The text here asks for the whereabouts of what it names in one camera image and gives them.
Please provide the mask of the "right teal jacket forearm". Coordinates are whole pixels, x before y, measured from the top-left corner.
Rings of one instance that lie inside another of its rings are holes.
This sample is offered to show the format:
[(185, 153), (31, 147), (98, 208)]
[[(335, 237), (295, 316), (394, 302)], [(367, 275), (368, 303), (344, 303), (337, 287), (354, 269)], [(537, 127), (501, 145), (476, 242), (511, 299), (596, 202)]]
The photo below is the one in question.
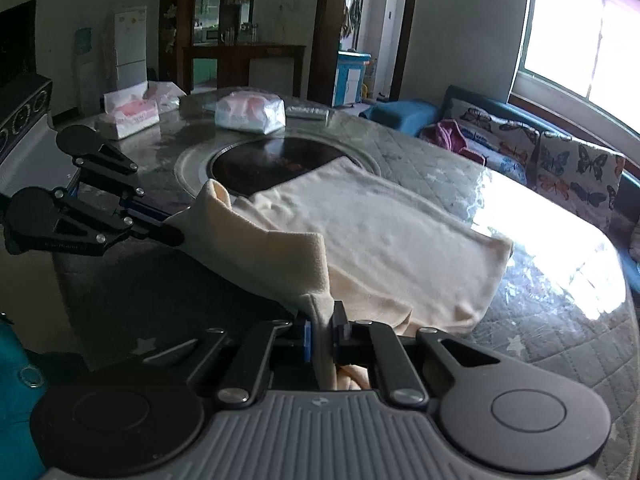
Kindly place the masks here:
[(40, 479), (44, 468), (29, 428), (46, 380), (29, 357), (6, 315), (1, 315), (1, 463), (2, 479)]

